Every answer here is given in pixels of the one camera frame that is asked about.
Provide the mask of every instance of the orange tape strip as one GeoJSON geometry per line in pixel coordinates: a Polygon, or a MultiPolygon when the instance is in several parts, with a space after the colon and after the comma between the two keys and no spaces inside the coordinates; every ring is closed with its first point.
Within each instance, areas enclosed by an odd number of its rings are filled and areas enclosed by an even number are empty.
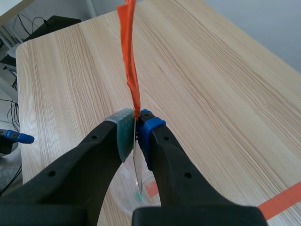
{"type": "Polygon", "coordinates": [[[263,213],[264,218],[269,220],[299,201],[301,201],[301,182],[267,200],[258,208],[263,213]]]}
{"type": "Polygon", "coordinates": [[[134,118],[137,119],[140,114],[140,93],[132,44],[135,4],[135,0],[126,0],[124,5],[117,6],[117,13],[120,22],[120,39],[127,85],[132,95],[134,118]]]}

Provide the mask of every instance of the white wall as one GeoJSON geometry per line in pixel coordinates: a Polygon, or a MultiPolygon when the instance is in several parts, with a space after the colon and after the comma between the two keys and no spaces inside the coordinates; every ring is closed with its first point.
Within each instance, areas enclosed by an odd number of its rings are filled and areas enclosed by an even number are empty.
{"type": "MultiPolygon", "coordinates": [[[[25,8],[21,14],[33,20],[36,16],[40,16],[48,20],[51,16],[65,16],[81,19],[82,21],[90,19],[89,11],[85,0],[35,0],[31,5],[25,8]]],[[[23,16],[20,16],[24,26],[29,33],[32,32],[32,23],[23,16]]],[[[4,24],[5,28],[12,28],[15,18],[10,19],[4,24]]],[[[43,24],[42,19],[35,19],[37,26],[43,24]]],[[[19,20],[15,24],[14,31],[21,37],[27,38],[28,34],[23,30],[19,20]]]]}
{"type": "Polygon", "coordinates": [[[301,0],[204,0],[301,73],[301,0]]]}

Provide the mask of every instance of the transparent cup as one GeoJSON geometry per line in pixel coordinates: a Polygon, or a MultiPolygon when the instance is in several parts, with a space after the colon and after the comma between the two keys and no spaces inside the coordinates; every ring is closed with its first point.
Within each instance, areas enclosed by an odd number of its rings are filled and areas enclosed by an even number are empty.
{"type": "Polygon", "coordinates": [[[133,152],[121,164],[110,184],[110,192],[117,206],[130,216],[139,207],[161,205],[155,177],[147,169],[144,158],[142,166],[143,188],[141,194],[135,173],[133,152]]]}

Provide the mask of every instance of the black cable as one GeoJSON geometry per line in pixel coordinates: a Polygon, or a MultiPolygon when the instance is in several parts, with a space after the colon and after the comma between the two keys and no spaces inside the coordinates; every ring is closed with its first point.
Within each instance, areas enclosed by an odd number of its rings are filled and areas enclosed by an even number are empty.
{"type": "Polygon", "coordinates": [[[20,175],[20,173],[22,172],[22,165],[20,166],[20,168],[18,169],[17,173],[15,174],[15,176],[11,179],[11,181],[8,183],[8,185],[6,185],[5,188],[2,189],[2,191],[0,192],[0,196],[9,188],[9,186],[16,180],[16,178],[20,175]]]}
{"type": "Polygon", "coordinates": [[[9,101],[9,102],[12,102],[12,100],[5,100],[5,99],[0,99],[0,100],[2,100],[2,101],[9,101]]]}
{"type": "Polygon", "coordinates": [[[44,23],[47,24],[47,21],[44,20],[44,18],[42,18],[42,17],[40,17],[40,16],[35,17],[35,18],[32,20],[32,33],[33,33],[33,22],[34,22],[34,20],[37,19],[37,18],[41,18],[41,19],[44,21],[44,23]]]}
{"type": "Polygon", "coordinates": [[[20,18],[20,16],[19,16],[19,14],[18,14],[18,18],[19,18],[19,20],[20,20],[20,22],[21,22],[22,27],[23,27],[24,30],[26,31],[26,33],[28,33],[28,35],[30,35],[29,32],[26,30],[26,28],[25,28],[25,26],[24,26],[24,24],[23,24],[23,22],[22,22],[22,20],[21,20],[21,18],[20,18]]]}

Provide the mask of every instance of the wooden table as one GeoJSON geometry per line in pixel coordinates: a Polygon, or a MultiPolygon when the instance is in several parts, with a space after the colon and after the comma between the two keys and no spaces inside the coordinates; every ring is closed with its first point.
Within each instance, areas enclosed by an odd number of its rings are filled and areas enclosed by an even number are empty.
{"type": "MultiPolygon", "coordinates": [[[[134,55],[142,107],[166,120],[226,198],[259,205],[301,180],[301,77],[201,0],[137,4],[134,55]]],[[[24,182],[131,107],[116,12],[17,50],[24,182]]],[[[297,225],[298,203],[269,221],[297,225]]],[[[107,193],[102,225],[130,225],[107,193]]]]}

